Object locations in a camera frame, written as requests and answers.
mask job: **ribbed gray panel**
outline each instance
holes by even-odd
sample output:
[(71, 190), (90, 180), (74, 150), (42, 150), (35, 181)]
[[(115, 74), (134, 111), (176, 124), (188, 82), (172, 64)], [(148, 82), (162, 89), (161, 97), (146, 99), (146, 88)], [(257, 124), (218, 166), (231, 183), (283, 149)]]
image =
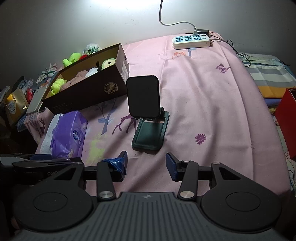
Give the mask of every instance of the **ribbed gray panel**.
[(195, 203), (180, 201), (173, 193), (125, 192), (117, 200), (100, 203), (89, 219), (70, 230), (48, 234), (23, 230), (13, 240), (279, 241), (285, 239), (274, 230), (260, 234), (230, 233), (207, 221)]

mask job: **yellow stripe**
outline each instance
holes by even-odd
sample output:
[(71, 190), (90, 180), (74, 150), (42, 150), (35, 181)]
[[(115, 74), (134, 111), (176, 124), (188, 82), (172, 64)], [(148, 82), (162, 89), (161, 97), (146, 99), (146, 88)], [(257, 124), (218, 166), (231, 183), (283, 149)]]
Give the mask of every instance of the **yellow stripe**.
[(264, 98), (283, 98), (286, 88), (271, 87), (271, 86), (258, 86)]

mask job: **white power cable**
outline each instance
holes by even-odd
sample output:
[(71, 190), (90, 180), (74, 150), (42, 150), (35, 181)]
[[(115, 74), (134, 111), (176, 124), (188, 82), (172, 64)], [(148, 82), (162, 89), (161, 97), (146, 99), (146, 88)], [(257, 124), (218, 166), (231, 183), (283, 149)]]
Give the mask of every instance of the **white power cable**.
[[(163, 6), (163, 0), (160, 1), (160, 8), (159, 8), (159, 22), (162, 25), (164, 25), (164, 26), (172, 26), (172, 25), (179, 24), (179, 23), (189, 23), (189, 22), (184, 22), (184, 21), (177, 22), (177, 23), (171, 23), (171, 24), (164, 24), (164, 23), (162, 23), (161, 22), (161, 8), (162, 8), (162, 6)], [(189, 24), (193, 26), (193, 28), (194, 28), (194, 34), (197, 34), (196, 27), (192, 23), (189, 23)]]

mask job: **gray stripe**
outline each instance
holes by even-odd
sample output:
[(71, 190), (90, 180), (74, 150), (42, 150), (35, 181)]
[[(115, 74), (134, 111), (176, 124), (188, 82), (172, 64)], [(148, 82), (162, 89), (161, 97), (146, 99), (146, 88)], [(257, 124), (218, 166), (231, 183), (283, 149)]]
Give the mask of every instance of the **gray stripe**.
[(288, 73), (285, 68), (281, 68), (280, 70), (277, 70), (277, 69), (263, 69), (260, 67), (256, 67), (256, 68), (248, 68), (248, 71), (249, 73), (278, 74), (278, 75), (284, 75)]
[(296, 86), (295, 81), (290, 82), (274, 82), (268, 80), (254, 80), (257, 86), (270, 86), (270, 87), (281, 87), (281, 88), (290, 88)]

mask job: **purple tissue package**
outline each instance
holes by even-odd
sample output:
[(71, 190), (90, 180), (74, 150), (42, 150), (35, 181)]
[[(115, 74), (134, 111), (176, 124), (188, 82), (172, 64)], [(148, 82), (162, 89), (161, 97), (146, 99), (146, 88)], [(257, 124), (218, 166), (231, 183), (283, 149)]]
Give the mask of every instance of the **purple tissue package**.
[(61, 115), (52, 131), (52, 158), (82, 156), (87, 120), (79, 111)]

